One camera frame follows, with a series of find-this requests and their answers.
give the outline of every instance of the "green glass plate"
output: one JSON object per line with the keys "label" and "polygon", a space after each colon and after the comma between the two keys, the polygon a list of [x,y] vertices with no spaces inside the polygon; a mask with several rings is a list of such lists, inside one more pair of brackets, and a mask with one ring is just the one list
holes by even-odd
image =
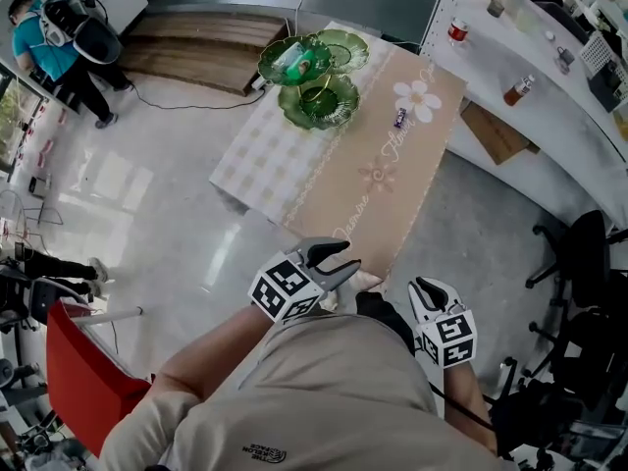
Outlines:
{"label": "green glass plate", "polygon": [[323,29],[316,33],[332,51],[332,75],[348,74],[366,65],[369,60],[369,46],[355,33],[341,29]]}
{"label": "green glass plate", "polygon": [[[305,50],[313,51],[315,57],[310,69],[305,72],[303,77],[298,79],[289,78],[286,72],[280,72],[273,68],[273,63],[284,54],[294,42],[300,42]],[[323,76],[331,65],[332,52],[316,35],[289,36],[284,40],[273,42],[262,51],[259,62],[257,63],[257,71],[264,79],[278,85],[302,85],[303,83],[316,80]]]}
{"label": "green glass plate", "polygon": [[322,77],[301,87],[282,87],[279,106],[295,126],[327,130],[346,123],[360,104],[360,94],[346,76]]}

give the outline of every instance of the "logo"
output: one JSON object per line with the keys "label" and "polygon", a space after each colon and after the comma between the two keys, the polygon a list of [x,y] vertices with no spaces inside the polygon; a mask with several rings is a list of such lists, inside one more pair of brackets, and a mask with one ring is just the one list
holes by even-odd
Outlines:
{"label": "logo", "polygon": [[250,453],[253,460],[261,460],[269,464],[279,464],[286,460],[286,452],[278,448],[270,448],[263,445],[243,446],[242,451]]}

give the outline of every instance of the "bottle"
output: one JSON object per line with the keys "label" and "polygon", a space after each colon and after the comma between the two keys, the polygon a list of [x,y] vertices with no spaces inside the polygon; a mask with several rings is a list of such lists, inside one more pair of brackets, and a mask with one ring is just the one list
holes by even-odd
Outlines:
{"label": "bottle", "polygon": [[532,88],[534,76],[528,75],[515,83],[504,95],[503,100],[508,106],[514,106],[523,96],[525,96]]}

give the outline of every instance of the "red chair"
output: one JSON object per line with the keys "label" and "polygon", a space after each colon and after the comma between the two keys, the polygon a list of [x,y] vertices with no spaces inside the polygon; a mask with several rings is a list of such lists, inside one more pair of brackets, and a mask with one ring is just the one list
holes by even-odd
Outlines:
{"label": "red chair", "polygon": [[105,438],[146,395],[150,384],[127,375],[56,302],[46,337],[50,403],[77,439],[100,455]]}

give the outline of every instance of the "white glossy floor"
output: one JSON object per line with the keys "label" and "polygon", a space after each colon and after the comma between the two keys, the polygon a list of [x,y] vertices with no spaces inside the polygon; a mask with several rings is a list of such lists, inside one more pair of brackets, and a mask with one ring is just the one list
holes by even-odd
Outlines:
{"label": "white glossy floor", "polygon": [[[162,105],[242,101],[176,81],[135,81],[143,97]],[[254,106],[162,111],[140,103],[134,92],[106,96],[120,114],[115,126],[98,131],[87,113],[59,136],[46,206],[65,225],[44,224],[41,232],[55,256],[83,263],[98,256],[112,268],[115,281],[107,284],[103,308],[145,309],[116,324],[122,359],[145,377],[247,305],[257,268],[289,247],[291,236],[255,212],[244,214],[208,181]],[[392,270],[389,298],[408,318],[410,278],[437,277],[458,288],[476,315],[476,369],[489,385],[504,356],[522,363],[530,357],[535,338],[528,322],[546,313],[551,282],[523,286],[543,260],[545,247],[530,232],[542,215],[518,192],[446,154]],[[113,346],[110,325],[97,331]],[[23,342],[25,361],[45,364],[45,331],[25,334]]]}

